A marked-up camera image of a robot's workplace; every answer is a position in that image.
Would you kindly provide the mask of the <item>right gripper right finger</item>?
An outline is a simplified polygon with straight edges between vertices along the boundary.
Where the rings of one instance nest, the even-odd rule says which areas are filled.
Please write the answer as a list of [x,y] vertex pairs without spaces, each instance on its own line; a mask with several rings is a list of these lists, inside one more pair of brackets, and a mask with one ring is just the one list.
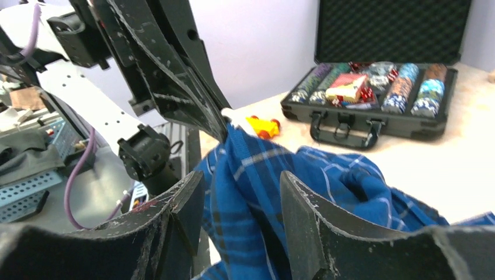
[[493,279],[493,226],[398,232],[365,221],[284,171],[281,205],[294,279]]

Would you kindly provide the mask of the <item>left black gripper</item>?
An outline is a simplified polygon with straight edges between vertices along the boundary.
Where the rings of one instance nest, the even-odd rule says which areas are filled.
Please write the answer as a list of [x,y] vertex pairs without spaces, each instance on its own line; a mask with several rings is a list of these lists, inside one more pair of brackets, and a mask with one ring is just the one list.
[[102,70],[113,58],[140,116],[156,110],[164,119],[223,141],[223,108],[189,1],[71,1],[73,12],[51,16],[51,27],[75,65]]

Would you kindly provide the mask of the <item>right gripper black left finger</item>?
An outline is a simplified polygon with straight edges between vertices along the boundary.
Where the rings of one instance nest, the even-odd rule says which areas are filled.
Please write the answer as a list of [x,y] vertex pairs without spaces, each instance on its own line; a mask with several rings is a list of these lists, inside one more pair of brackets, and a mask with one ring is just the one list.
[[2,279],[190,279],[205,180],[193,171],[167,192],[92,230],[1,226]]

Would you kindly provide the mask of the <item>blue plaid shirt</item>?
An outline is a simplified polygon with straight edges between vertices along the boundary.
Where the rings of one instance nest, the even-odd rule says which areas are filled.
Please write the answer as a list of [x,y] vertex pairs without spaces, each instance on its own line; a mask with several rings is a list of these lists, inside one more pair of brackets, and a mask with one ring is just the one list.
[[228,127],[197,166],[220,261],[199,279],[493,279],[494,215],[450,225],[358,154]]

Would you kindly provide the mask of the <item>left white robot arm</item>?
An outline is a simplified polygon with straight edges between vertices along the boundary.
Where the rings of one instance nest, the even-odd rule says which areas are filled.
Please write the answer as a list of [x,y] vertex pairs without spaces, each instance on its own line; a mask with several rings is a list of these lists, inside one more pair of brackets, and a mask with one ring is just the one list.
[[[82,68],[113,58],[131,89],[129,115]],[[1,10],[1,72],[59,98],[90,124],[151,195],[177,178],[170,143],[138,120],[164,119],[226,138],[229,103],[212,75],[189,1],[23,1]]]

